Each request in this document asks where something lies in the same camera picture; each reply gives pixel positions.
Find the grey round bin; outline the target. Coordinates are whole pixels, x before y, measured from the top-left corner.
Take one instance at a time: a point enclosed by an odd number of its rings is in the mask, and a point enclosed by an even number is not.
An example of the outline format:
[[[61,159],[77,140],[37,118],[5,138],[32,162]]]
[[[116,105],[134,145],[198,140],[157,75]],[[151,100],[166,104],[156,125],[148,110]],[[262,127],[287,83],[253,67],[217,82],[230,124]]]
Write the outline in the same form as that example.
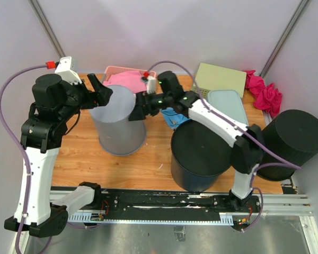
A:
[[[113,93],[106,106],[89,110],[100,146],[115,156],[130,155],[144,144],[146,126],[143,121],[129,121],[135,107],[135,94],[120,85],[110,85]]]

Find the pale green perforated tray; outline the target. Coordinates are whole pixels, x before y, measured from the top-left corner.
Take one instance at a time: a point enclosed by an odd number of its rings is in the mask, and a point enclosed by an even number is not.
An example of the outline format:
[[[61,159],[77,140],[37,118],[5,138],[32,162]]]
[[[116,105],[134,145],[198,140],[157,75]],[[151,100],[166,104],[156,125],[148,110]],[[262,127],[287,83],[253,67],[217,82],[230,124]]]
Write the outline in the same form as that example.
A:
[[[243,98],[246,72],[201,63],[195,80],[203,98],[207,98],[207,94],[214,90],[234,90]]]

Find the dark navy round bin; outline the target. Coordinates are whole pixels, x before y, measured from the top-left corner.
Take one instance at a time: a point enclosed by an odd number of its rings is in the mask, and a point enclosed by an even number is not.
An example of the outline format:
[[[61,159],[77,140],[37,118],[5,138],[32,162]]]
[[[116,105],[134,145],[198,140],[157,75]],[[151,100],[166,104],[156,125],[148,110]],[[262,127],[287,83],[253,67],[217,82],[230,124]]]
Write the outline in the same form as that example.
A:
[[[187,120],[171,138],[171,175],[182,189],[203,192],[231,166],[231,151],[232,148],[212,130]]]

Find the light blue perforated basket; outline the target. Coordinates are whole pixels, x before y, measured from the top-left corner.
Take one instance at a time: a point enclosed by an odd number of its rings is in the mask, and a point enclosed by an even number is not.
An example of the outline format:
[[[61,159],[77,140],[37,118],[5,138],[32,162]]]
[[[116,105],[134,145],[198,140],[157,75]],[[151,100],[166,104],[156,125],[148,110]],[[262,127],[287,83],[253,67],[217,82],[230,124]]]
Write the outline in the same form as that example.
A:
[[[212,90],[207,94],[207,102],[232,119],[249,125],[242,100],[235,90]]]

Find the large black ribbed bin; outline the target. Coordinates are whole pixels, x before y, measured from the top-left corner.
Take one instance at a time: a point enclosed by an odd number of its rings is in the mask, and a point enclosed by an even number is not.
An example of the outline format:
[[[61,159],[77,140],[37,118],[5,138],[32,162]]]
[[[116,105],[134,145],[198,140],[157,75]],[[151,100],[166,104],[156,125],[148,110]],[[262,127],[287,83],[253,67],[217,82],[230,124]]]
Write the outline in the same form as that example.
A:
[[[302,166],[318,154],[318,119],[301,110],[286,110],[263,130],[265,146],[285,160]]]

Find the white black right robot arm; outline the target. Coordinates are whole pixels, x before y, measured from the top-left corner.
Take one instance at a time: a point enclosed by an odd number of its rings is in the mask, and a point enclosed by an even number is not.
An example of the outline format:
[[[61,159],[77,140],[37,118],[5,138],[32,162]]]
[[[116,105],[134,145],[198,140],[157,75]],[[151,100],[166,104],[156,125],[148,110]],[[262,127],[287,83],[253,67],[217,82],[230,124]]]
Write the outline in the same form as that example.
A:
[[[253,172],[264,154],[260,127],[240,123],[210,106],[196,92],[184,91],[176,74],[171,71],[165,71],[156,78],[145,71],[140,79],[146,90],[136,93],[136,104],[128,119],[144,120],[148,115],[155,116],[159,110],[171,107],[222,138],[231,149],[229,164],[235,169],[227,201],[234,211],[243,211],[253,193]]]

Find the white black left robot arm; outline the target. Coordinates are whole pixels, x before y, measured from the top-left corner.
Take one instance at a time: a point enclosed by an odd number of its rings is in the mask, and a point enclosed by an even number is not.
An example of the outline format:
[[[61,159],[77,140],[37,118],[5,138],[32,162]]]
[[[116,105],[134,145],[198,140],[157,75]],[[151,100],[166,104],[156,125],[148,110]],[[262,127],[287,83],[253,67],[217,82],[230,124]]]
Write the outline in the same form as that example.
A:
[[[95,74],[88,74],[93,91],[84,81],[69,81],[58,74],[46,74],[32,86],[34,103],[29,117],[21,127],[18,142],[24,153],[24,173],[19,205],[4,228],[28,231],[31,236],[44,238],[59,235],[67,220],[79,209],[101,207],[103,196],[97,183],[82,182],[71,193],[50,201],[52,173],[67,122],[81,110],[106,106],[113,93]]]

